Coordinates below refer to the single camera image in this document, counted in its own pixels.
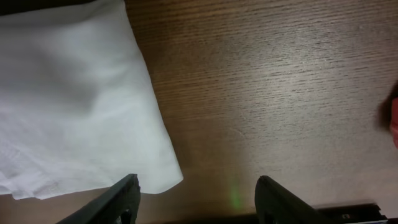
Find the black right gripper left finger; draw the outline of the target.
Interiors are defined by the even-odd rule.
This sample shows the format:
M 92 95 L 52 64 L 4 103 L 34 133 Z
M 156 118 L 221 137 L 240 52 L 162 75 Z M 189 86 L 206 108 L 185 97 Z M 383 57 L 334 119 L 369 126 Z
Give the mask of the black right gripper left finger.
M 137 175 L 129 174 L 57 224 L 135 224 L 140 201 Z

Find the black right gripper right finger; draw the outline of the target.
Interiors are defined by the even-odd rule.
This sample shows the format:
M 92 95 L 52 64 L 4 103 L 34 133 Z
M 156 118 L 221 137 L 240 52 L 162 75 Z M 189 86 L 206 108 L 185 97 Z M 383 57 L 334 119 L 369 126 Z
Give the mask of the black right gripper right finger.
M 333 224 L 266 175 L 257 181 L 254 201 L 260 224 Z

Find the white t-shirt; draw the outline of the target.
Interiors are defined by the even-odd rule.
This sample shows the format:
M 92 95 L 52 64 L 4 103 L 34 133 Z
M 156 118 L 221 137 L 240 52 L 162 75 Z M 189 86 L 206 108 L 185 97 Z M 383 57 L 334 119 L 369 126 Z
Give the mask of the white t-shirt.
M 1 193 L 47 199 L 183 179 L 120 0 L 1 17 Z

